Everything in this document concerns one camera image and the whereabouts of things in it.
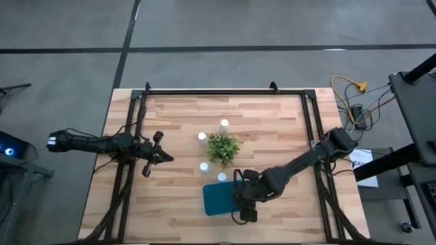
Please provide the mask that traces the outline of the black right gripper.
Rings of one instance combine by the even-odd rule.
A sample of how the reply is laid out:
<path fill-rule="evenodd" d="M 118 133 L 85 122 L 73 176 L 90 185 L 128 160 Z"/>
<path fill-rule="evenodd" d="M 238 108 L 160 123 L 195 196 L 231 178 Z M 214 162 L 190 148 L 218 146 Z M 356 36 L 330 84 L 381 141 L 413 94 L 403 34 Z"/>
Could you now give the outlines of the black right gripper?
<path fill-rule="evenodd" d="M 257 202 L 266 202 L 268 194 L 260 183 L 260 174 L 248 169 L 242 172 L 235 169 L 233 172 L 233 212 L 239 211 L 239 220 L 233 218 L 235 223 L 255 223 L 258 221 L 256 210 Z"/>

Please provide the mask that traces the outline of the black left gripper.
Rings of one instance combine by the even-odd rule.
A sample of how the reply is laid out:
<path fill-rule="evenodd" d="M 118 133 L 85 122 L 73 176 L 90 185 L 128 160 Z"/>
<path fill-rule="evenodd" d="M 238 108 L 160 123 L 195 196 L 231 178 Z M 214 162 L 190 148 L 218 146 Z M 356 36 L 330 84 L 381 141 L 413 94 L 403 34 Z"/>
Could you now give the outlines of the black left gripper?
<path fill-rule="evenodd" d="M 151 165 L 157 165 L 160 163 L 173 162 L 174 157 L 166 153 L 160 146 L 164 134 L 161 131 L 157 131 L 153 136 L 154 143 L 144 142 L 141 146 L 141 158 L 147 160 L 147 164 L 142 170 L 142 175 L 148 178 L 151 174 Z"/>

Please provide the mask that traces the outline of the teal plastic basket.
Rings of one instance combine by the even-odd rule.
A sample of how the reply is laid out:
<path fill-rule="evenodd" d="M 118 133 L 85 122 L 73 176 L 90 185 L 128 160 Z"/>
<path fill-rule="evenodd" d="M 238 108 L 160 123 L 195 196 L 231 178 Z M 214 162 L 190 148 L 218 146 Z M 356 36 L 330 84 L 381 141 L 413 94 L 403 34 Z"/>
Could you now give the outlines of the teal plastic basket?
<path fill-rule="evenodd" d="M 204 211 L 208 216 L 239 211 L 233 200 L 233 182 L 207 184 L 203 187 Z"/>

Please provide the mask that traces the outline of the green plant in white pot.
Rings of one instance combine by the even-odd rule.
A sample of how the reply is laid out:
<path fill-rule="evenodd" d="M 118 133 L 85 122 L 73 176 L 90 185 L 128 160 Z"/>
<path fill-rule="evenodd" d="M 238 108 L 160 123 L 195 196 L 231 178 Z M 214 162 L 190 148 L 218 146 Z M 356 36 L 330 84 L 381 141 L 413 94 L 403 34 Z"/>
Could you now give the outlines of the green plant in white pot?
<path fill-rule="evenodd" d="M 240 151 L 240 141 L 224 132 L 212 133 L 207 137 L 206 153 L 208 160 L 219 165 L 222 170 L 233 165 Z"/>

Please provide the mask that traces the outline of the white printed paper sheet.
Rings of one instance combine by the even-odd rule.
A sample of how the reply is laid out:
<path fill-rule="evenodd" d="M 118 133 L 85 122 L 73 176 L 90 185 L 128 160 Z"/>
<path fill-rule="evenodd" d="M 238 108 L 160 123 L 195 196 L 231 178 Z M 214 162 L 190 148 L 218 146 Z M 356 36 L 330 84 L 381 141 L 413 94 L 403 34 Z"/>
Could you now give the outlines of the white printed paper sheet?
<path fill-rule="evenodd" d="M 366 167 L 367 164 L 374 160 L 374 156 L 369 149 L 354 149 L 349 155 L 353 163 L 353 171 L 356 175 L 357 185 L 363 188 L 378 188 L 379 182 L 377 176 L 371 175 L 371 168 Z"/>

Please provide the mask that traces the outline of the grey metal stand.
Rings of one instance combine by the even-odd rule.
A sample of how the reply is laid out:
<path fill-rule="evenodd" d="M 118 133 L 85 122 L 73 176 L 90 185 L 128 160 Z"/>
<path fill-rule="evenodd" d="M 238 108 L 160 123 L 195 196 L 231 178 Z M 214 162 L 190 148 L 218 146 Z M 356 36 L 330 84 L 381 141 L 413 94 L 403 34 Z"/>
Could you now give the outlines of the grey metal stand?
<path fill-rule="evenodd" d="M 10 241 L 32 177 L 39 174 L 48 179 L 53 177 L 54 172 L 53 169 L 0 154 L 0 245 Z"/>

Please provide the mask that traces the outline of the black power strip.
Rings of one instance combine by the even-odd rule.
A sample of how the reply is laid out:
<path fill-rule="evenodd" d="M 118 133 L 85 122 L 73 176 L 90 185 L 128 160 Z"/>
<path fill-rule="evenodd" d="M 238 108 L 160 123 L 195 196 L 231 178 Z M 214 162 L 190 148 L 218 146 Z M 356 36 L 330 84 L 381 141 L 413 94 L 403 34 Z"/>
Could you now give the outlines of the black power strip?
<path fill-rule="evenodd" d="M 364 130 L 367 127 L 364 120 L 364 111 L 361 105 L 353 105 L 351 107 L 352 118 L 354 119 L 354 126 L 356 129 Z"/>

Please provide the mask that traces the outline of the black computer with blue light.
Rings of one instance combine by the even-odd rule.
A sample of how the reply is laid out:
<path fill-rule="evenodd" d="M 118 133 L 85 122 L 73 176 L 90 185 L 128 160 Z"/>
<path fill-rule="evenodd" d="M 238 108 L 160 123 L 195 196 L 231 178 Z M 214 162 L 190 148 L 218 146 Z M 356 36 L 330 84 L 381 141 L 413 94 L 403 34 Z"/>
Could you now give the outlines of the black computer with blue light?
<path fill-rule="evenodd" d="M 0 131 L 0 154 L 24 161 L 30 155 L 30 147 L 29 142 Z"/>

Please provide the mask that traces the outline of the black tripod leg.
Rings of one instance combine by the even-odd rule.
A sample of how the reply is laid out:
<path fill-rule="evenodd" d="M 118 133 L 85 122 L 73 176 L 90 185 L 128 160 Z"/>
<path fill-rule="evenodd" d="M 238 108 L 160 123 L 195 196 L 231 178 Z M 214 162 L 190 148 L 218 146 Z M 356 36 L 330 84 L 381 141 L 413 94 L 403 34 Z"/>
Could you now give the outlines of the black tripod leg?
<path fill-rule="evenodd" d="M 7 87 L 2 87 L 0 88 L 0 94 L 2 94 L 2 96 L 0 97 L 0 101 L 12 90 L 17 89 L 17 88 L 27 88 L 32 86 L 31 83 L 26 83 L 26 84 L 20 84 L 20 85 L 15 85 L 15 86 L 7 86 Z"/>

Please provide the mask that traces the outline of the black desk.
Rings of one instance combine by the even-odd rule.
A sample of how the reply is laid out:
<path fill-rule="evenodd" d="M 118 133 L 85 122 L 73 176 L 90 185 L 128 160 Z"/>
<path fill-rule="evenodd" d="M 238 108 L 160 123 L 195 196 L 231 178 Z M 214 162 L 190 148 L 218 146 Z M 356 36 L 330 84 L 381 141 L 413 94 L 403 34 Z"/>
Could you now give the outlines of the black desk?
<path fill-rule="evenodd" d="M 409 173 L 399 180 L 403 186 L 415 187 L 436 239 L 436 78 L 424 74 L 416 84 L 408 84 L 405 74 L 391 74 L 389 81 L 413 142 L 366 167 L 376 176 L 407 166 Z"/>

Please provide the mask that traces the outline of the black pole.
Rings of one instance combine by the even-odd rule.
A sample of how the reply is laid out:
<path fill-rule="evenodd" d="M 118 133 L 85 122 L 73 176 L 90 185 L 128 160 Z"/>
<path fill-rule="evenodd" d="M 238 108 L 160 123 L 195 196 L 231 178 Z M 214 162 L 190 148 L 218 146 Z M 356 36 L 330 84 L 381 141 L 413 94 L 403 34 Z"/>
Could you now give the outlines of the black pole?
<path fill-rule="evenodd" d="M 403 79 L 408 84 L 416 84 L 418 80 L 424 75 L 436 68 L 436 53 L 423 61 L 417 67 L 409 71 L 403 76 Z"/>

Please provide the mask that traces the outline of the black aluminium table frame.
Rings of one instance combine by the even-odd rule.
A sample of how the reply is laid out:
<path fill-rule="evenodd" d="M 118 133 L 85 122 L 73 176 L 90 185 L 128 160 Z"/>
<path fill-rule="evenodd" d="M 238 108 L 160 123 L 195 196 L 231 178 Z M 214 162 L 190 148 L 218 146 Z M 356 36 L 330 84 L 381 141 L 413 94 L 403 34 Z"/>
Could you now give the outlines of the black aluminium table frame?
<path fill-rule="evenodd" d="M 224 132 L 240 141 L 233 165 L 208 160 L 207 137 Z M 117 89 L 104 133 L 137 121 L 137 137 L 163 132 L 161 147 L 173 162 L 151 167 L 144 160 L 113 163 L 99 155 L 91 178 L 78 241 L 81 244 L 333 243 L 367 240 L 368 228 L 356 181 L 345 157 L 318 163 L 291 177 L 283 194 L 257 202 L 258 221 L 238 225 L 239 211 L 208 216 L 202 189 L 233 182 L 235 169 L 262 172 L 312 149 L 329 130 L 341 128 L 330 89 Z M 203 174 L 200 164 L 209 172 Z"/>

